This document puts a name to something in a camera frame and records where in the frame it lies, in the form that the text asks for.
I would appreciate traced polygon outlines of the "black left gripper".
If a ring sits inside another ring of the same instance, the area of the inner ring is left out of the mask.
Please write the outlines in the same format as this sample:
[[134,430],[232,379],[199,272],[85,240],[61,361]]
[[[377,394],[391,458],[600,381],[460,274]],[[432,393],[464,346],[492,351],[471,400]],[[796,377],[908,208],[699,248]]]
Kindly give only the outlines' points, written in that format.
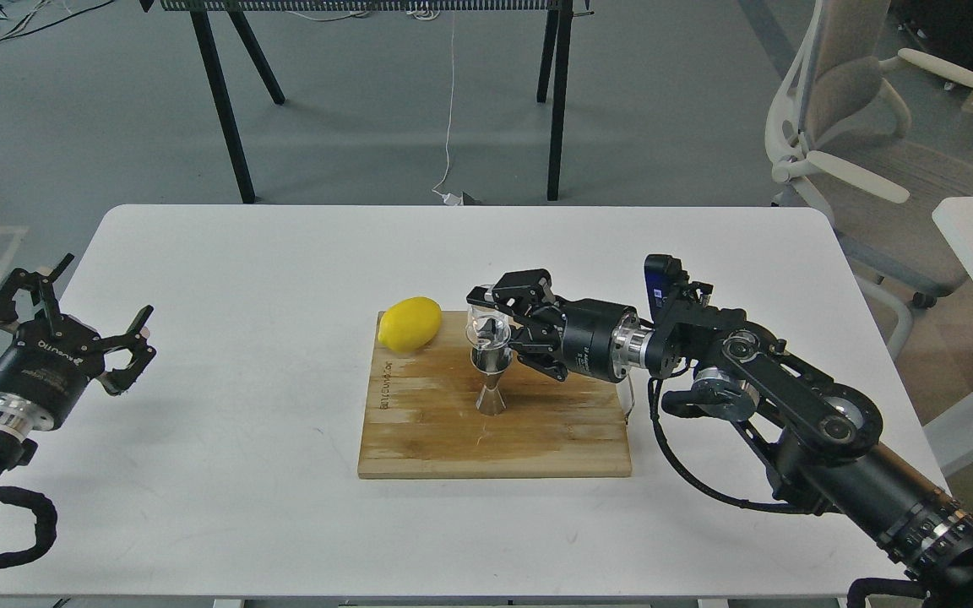
[[[20,399],[37,407],[39,412],[32,420],[39,431],[61,427],[93,377],[108,395],[122,395],[157,355],[148,344],[145,327],[154,311],[151,305],[139,309],[124,334],[98,339],[88,326],[64,328],[54,282],[74,258],[67,253],[47,274],[15,267],[0,285],[0,330],[14,334],[11,345],[0,355],[0,398]],[[42,311],[46,326],[22,326],[15,301],[19,291],[30,293],[31,304]],[[130,353],[128,364],[104,371],[103,356],[121,350]]]

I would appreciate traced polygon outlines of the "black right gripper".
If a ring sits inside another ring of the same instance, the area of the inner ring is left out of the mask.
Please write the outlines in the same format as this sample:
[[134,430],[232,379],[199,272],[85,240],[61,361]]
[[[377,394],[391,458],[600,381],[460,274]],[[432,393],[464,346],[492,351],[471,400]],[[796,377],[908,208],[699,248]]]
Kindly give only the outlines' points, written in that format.
[[559,382],[569,372],[619,383],[633,368],[646,368],[646,351],[654,329],[644,326],[636,308],[580,299],[558,301],[547,269],[503,274],[493,285],[474,287],[468,304],[509,316],[540,336],[516,334],[508,347],[517,359]]

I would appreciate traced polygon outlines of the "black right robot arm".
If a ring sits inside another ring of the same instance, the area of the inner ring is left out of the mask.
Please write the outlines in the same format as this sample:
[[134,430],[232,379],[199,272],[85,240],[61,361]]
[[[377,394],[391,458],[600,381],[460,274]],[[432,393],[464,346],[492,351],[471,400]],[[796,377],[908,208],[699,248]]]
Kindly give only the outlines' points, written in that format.
[[[738,508],[845,515],[903,563],[904,580],[854,581],[850,607],[872,595],[973,607],[973,514],[882,445],[882,416],[866,395],[789,353],[742,309],[712,307],[713,289],[690,280],[680,259],[650,254],[644,280],[651,322],[634,307],[556,296],[545,269],[504,274],[467,294],[474,311],[492,312],[471,324],[470,339],[513,350],[557,381],[575,372],[618,383],[633,368],[648,371],[656,441],[688,484]],[[764,463],[774,501],[703,484],[668,446],[660,413],[729,421]]]

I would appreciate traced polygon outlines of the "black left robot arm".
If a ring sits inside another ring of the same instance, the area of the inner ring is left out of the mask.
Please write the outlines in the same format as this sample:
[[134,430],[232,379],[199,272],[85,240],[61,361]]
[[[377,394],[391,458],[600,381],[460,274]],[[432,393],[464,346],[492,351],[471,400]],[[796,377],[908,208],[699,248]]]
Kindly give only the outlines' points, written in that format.
[[[33,431],[57,430],[86,385],[100,382],[108,395],[127,392],[154,359],[143,307],[123,334],[101,336],[59,309],[55,281],[73,261],[67,254],[50,272],[17,267],[0,285],[0,330],[11,336],[0,355],[0,476],[27,465],[37,450]],[[0,553],[0,569],[42,558],[57,539],[57,509],[44,494],[0,485],[0,505],[35,517],[29,549]]]

